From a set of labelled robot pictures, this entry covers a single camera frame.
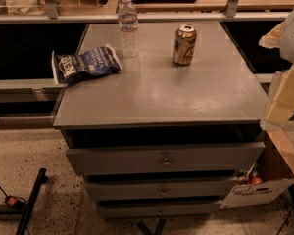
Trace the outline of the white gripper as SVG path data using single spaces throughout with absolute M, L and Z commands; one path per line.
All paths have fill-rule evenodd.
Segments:
M 269 95 L 264 107 L 260 127 L 264 131 L 277 131 L 294 116 L 294 10 L 284 23 L 263 35 L 259 45 L 278 48 L 280 56 L 293 63 L 286 72 L 277 71 L 272 77 Z

